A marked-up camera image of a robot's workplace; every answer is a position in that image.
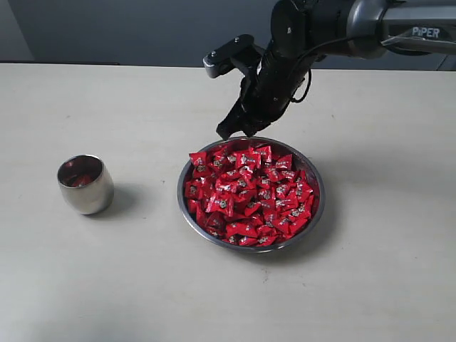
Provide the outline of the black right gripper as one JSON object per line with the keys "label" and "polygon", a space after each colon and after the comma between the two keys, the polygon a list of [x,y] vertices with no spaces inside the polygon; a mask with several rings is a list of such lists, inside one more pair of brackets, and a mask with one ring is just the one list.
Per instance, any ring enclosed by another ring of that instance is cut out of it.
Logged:
{"label": "black right gripper", "polygon": [[228,140],[235,133],[253,137],[277,121],[310,69],[310,57],[286,58],[270,43],[240,103],[235,103],[216,133]]}

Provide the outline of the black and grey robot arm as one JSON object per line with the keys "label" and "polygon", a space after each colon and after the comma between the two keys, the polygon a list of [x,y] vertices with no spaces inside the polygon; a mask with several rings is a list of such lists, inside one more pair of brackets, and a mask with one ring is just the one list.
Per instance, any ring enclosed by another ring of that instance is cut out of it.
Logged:
{"label": "black and grey robot arm", "polygon": [[279,1],[266,48],[242,34],[204,57],[209,77],[242,73],[239,97],[217,126],[224,140],[254,136],[277,121],[300,87],[311,85],[312,65],[327,56],[373,59],[455,53],[453,1]]}

